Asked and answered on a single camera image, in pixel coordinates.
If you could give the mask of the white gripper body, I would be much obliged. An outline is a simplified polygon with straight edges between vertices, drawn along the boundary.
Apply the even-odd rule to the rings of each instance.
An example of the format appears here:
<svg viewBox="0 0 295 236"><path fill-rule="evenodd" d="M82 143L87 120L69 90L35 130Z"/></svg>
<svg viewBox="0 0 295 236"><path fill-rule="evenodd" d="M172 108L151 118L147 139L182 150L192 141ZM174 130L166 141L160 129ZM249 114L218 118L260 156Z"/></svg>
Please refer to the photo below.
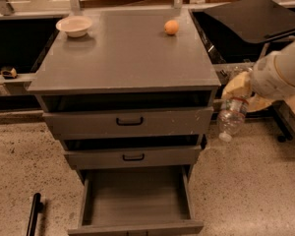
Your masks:
<svg viewBox="0 0 295 236"><path fill-rule="evenodd" d="M295 94L295 50L273 51L260 59L251 75L253 92L280 100Z"/></svg>

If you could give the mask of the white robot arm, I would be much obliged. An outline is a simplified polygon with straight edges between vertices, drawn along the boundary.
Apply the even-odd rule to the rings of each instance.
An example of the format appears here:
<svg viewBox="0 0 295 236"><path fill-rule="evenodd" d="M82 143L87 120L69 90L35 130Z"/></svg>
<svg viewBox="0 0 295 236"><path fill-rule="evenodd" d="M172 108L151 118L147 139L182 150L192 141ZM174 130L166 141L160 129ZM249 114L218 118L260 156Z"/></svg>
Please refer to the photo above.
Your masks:
<svg viewBox="0 0 295 236"><path fill-rule="evenodd" d="M249 103L248 111L255 112L293 95L295 40L282 50L272 51L259 59L249 72L241 72L231 79L221 98L244 98Z"/></svg>

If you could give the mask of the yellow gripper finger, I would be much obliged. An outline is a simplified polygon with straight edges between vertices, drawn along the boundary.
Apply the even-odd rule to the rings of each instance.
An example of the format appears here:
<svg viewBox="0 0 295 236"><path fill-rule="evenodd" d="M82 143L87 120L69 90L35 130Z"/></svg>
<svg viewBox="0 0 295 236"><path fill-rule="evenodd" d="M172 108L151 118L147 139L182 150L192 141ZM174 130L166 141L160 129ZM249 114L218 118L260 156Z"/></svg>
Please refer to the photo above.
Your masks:
<svg viewBox="0 0 295 236"><path fill-rule="evenodd" d="M268 108L274 103L273 99L264 98L257 93L255 93L252 97L248 99L248 111L249 112L257 112L263 109Z"/></svg>
<svg viewBox="0 0 295 236"><path fill-rule="evenodd" d="M232 97L249 98L252 94L251 74L242 72L231 79L222 92L222 99Z"/></svg>

